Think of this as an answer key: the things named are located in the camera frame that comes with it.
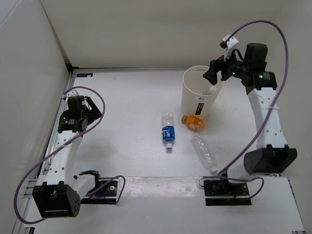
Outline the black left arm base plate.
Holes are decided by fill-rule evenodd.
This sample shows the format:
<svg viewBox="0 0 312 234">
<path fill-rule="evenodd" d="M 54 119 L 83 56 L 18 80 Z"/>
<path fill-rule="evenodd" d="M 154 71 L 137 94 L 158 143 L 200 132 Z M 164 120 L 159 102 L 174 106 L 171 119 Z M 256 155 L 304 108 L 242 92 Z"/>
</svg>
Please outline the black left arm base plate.
<svg viewBox="0 0 312 234">
<path fill-rule="evenodd" d="M 114 179 L 96 194 L 83 198 L 81 204 L 115 205 L 117 201 L 117 186 L 118 179 Z"/>
</svg>

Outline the small green label water bottle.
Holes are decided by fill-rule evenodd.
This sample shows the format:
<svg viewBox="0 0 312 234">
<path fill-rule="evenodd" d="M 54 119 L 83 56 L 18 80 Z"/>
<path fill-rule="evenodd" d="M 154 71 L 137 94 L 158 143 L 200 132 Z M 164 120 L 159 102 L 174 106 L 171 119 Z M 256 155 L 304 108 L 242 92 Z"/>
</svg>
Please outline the small green label water bottle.
<svg viewBox="0 0 312 234">
<path fill-rule="evenodd" d="M 216 86 L 211 86 L 210 89 L 203 91 L 202 95 L 208 96 L 208 95 L 214 95 L 218 91 Z"/>
</svg>

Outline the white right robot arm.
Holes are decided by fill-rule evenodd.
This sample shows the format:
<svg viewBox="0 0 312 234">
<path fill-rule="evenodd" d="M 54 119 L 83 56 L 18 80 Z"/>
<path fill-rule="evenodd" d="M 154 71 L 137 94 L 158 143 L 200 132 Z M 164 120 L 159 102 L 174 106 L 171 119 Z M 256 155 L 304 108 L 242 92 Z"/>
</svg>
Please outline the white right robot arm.
<svg viewBox="0 0 312 234">
<path fill-rule="evenodd" d="M 249 43 L 244 55 L 235 46 L 220 45 L 226 54 L 210 62 L 209 70 L 203 77 L 212 85 L 217 84 L 217 73 L 221 81 L 230 77 L 241 80 L 249 99 L 256 135 L 252 142 L 256 149 L 249 151 L 247 146 L 239 155 L 243 163 L 233 167 L 231 164 L 219 172 L 219 190 L 232 194 L 237 183 L 249 182 L 259 175 L 280 174 L 297 158 L 297 150 L 288 145 L 284 137 L 276 99 L 280 88 L 277 87 L 275 74 L 266 71 L 268 48 L 265 44 Z"/>
</svg>

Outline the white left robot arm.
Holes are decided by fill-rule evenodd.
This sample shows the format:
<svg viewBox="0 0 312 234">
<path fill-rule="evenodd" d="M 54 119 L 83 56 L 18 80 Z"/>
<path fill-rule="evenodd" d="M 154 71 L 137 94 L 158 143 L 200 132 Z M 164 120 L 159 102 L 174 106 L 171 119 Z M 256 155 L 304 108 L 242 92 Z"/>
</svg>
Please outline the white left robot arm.
<svg viewBox="0 0 312 234">
<path fill-rule="evenodd" d="M 82 133 L 102 113 L 87 96 L 68 97 L 66 106 L 58 122 L 58 152 L 52 157 L 51 166 L 42 183 L 32 191 L 42 218 L 76 217 L 85 194 L 89 192 L 97 195 L 102 191 L 102 182 L 93 178 L 96 171 L 86 171 L 79 175 L 73 172 Z"/>
</svg>

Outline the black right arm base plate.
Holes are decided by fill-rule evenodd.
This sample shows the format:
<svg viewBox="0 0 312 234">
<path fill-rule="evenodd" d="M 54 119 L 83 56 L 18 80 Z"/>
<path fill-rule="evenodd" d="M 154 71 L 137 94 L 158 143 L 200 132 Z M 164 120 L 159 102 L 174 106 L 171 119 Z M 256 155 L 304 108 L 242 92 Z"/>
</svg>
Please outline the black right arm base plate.
<svg viewBox="0 0 312 234">
<path fill-rule="evenodd" d="M 229 183 L 227 180 L 203 182 L 206 206 L 251 206 L 246 183 Z"/>
</svg>

